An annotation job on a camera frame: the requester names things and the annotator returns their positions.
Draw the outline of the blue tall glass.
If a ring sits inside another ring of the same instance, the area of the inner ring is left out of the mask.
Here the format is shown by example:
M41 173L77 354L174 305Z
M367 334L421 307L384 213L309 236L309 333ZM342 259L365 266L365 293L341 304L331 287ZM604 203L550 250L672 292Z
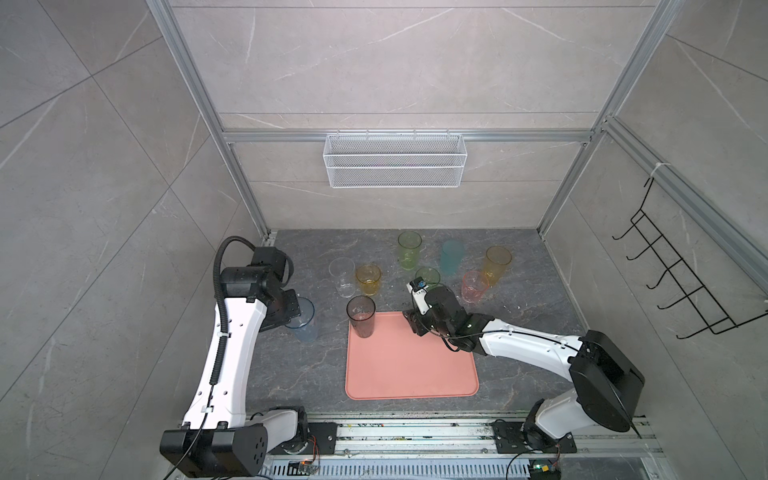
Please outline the blue tall glass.
M300 315L292 318L286 327L299 341L305 343L314 342L318 337L317 325L314 320L315 306L311 300L304 297L298 298L298 305Z

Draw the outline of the clear short glass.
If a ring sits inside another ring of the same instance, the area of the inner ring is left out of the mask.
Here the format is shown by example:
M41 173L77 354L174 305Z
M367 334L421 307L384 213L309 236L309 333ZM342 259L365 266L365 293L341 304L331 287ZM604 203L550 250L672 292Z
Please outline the clear short glass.
M329 273L340 296L351 298L355 295L355 263L353 260L346 257L332 260L329 264Z

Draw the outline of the green tall glass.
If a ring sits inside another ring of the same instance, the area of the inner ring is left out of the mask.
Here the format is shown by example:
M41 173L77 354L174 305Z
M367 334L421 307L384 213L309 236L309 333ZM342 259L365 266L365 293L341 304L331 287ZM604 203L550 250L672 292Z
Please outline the green tall glass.
M404 270L417 267L420 258L422 237L415 231L404 231L398 236L398 262Z

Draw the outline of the dark grey tall glass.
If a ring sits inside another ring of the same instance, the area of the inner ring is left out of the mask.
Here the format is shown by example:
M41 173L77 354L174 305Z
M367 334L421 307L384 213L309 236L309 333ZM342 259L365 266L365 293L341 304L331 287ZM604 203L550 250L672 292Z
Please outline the dark grey tall glass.
M373 334L376 305L372 298L365 295L351 298L346 305L346 314L358 337L368 338Z

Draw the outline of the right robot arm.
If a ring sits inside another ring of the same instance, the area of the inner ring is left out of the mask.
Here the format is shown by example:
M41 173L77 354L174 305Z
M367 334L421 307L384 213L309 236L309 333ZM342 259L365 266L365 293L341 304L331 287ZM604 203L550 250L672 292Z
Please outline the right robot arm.
M552 372L572 384L529 411L521 436L531 450L557 446L567 435L591 426L635 430L634 413L645 378L604 333L559 335L523 328L491 315L467 312L453 291L422 278L407 284L412 307L403 312L418 336L440 337L453 352L510 358Z

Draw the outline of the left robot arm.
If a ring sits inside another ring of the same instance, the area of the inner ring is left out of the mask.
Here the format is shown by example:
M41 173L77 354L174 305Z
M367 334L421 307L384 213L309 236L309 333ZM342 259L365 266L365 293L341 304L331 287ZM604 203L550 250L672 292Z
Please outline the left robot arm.
M247 381L260 333L301 314L287 284L292 260L275 247L225 238L214 257L214 328L200 383L181 425L164 431L160 454L187 478L255 477L274 449L302 452L310 442L301 406L246 411Z

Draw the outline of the pink plastic tray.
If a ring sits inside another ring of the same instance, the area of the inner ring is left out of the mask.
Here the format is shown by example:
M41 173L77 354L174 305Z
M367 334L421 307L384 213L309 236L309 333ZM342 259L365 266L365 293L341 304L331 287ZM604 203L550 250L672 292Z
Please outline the pink plastic tray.
M353 400L468 397L478 389L471 353L414 334L400 312L376 313L367 338L349 329L345 392Z

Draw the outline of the pink short glass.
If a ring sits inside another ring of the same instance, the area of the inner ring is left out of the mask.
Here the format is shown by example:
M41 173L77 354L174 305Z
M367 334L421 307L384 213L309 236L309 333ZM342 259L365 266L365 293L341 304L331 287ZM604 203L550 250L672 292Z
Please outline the pink short glass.
M462 299L467 303L478 303L489 288L488 278L484 272L469 271L462 279Z

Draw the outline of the green short glass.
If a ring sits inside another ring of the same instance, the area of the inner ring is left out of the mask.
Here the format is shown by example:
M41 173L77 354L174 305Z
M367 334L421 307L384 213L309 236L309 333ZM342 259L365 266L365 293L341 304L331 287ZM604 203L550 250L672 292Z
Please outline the green short glass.
M427 288L432 288L441 282L441 276L438 270L432 267L420 267L415 273L416 278L421 278Z

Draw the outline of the teal tall glass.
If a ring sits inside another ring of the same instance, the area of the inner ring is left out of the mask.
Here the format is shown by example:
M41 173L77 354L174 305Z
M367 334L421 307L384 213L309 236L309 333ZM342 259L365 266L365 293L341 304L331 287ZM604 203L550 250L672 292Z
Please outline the teal tall glass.
M440 270L445 276L456 275L465 255L464 244L456 239L446 240L441 247Z

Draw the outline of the amber tall glass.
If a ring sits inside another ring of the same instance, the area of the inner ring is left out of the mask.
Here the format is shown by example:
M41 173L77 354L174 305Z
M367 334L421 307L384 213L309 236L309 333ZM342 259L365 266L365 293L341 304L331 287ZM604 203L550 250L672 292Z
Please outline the amber tall glass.
M482 271L490 286L501 279L512 259L512 253L503 246L494 245L486 250Z

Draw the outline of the yellow short glass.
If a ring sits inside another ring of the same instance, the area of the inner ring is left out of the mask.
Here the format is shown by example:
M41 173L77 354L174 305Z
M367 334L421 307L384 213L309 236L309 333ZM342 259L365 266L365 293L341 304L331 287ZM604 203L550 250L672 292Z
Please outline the yellow short glass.
M364 295L376 295L380 289L382 272L375 264L359 266L355 271L355 277Z

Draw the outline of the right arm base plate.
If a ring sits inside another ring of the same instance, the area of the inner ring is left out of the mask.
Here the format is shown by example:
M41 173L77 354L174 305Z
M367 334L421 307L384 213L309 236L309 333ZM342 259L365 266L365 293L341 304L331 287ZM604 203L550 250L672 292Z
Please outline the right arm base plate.
M553 440L536 427L527 431L524 422L502 419L491 422L490 427L492 439L499 454L534 452L572 454L577 452L575 441L570 434L559 440Z

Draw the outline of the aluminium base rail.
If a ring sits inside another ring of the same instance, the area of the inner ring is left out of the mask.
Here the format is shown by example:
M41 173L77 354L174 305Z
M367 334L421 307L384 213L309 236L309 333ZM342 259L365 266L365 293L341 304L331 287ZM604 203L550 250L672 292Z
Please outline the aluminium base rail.
M555 445L523 441L520 412L311 413L308 439L267 450L254 468L215 479L673 479L650 423L627 433L590 426Z

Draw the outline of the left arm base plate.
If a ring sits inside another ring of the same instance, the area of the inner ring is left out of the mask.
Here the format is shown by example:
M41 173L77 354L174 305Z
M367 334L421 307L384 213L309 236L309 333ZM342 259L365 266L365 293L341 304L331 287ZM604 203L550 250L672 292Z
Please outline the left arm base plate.
M310 422L300 427L299 433L290 441L272 448L272 455L333 455L337 443L338 424L333 422Z

